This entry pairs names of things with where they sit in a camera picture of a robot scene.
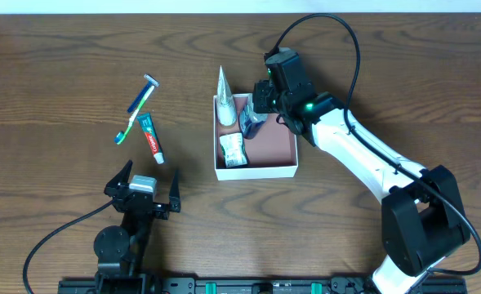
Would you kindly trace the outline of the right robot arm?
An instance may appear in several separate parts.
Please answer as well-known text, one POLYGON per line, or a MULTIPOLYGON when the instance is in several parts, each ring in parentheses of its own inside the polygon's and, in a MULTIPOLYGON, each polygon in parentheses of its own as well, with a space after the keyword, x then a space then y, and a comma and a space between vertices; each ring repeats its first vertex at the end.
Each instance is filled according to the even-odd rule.
POLYGON ((381 235, 387 256, 369 278, 333 291, 356 293, 445 293, 456 282, 434 283, 438 263, 474 237, 457 181, 443 166, 428 170, 395 152, 366 130, 349 105, 318 94, 300 57, 290 48, 265 53, 269 77, 254 86, 252 109, 275 114, 276 122, 348 168, 381 205, 381 235))

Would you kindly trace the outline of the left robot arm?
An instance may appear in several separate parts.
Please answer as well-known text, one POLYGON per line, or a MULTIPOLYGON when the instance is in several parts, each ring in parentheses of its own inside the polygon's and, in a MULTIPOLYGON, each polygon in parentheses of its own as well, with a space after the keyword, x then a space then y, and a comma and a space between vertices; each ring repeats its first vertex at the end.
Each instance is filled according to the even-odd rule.
POLYGON ((178 178, 171 183, 168 203, 155 201, 157 180, 131 175, 128 161, 105 186, 111 206, 123 214, 120 225, 102 229, 94 241, 98 272, 106 276, 132 276, 141 266, 155 219, 166 220, 181 210, 178 178))

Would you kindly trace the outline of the white cream tube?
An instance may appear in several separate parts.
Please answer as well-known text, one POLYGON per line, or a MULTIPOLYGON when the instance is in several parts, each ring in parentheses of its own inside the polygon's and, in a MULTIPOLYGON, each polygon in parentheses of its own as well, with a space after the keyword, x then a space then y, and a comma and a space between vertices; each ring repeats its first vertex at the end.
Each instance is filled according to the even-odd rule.
POLYGON ((217 82, 216 115, 218 122, 224 127, 232 127, 237 121, 234 97, 222 67, 219 69, 217 82))

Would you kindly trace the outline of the Colgate toothpaste tube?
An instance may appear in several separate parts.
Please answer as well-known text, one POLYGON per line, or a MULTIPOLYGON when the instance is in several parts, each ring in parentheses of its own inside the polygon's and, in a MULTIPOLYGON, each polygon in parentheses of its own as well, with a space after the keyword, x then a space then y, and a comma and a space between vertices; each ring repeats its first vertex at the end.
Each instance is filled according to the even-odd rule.
POLYGON ((157 164, 164 164, 165 160, 163 157, 163 151, 161 145, 158 141, 158 136, 156 134, 153 119, 150 113, 145 113, 137 117, 142 131, 145 134, 146 140, 149 144, 152 155, 154 156, 157 164))

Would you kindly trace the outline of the clear bottle blue liquid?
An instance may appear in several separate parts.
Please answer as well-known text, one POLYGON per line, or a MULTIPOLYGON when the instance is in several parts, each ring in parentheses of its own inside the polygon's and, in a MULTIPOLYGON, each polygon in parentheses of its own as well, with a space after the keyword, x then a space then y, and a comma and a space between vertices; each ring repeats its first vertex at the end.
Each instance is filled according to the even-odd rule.
POLYGON ((253 107, 247 103, 238 116, 238 125, 243 138, 253 139, 267 121, 267 118, 268 114, 256 113, 253 107))

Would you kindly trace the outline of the green white toothbrush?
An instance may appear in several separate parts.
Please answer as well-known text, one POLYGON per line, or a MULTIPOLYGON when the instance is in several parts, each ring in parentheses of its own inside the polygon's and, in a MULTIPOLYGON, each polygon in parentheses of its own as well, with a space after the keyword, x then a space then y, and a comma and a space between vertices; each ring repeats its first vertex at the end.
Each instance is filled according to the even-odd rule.
POLYGON ((151 87, 148 88, 148 90, 145 92, 145 94, 142 96, 142 98, 140 99, 140 102, 139 104, 137 105, 136 109, 132 112, 132 115, 131 117, 129 118, 128 120, 128 124, 127 124, 127 129, 126 131, 120 131, 114 138, 114 142, 117 144, 117 145, 120 145, 121 143, 123 143, 127 137, 127 134, 129 133, 129 131, 132 129, 133 127, 133 124, 136 120, 136 117, 138 116, 138 113, 140 112, 142 106, 145 104, 145 102, 148 100, 149 96, 152 94, 152 92, 154 91, 154 89, 156 88, 156 86, 152 85, 151 87))

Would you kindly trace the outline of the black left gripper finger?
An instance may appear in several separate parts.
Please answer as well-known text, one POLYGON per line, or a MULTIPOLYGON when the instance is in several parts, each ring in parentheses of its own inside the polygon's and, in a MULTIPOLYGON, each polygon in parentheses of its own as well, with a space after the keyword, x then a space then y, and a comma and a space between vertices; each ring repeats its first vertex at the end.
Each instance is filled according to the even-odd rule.
POLYGON ((132 160, 128 160, 124 167, 119 171, 105 186, 105 195, 118 195, 121 191, 128 188, 128 180, 131 174, 132 160))
POLYGON ((176 170, 171 182, 171 188, 169 191, 169 210, 170 212, 180 212, 180 189, 179 189, 179 171, 176 170))

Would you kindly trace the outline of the green white sachet packet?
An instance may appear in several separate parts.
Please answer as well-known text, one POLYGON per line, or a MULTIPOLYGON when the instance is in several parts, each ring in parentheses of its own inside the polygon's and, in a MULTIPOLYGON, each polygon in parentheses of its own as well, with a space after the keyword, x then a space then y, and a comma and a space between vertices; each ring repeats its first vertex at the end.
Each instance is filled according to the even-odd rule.
POLYGON ((227 168, 247 165, 243 135, 240 132, 223 135, 219 141, 227 168))

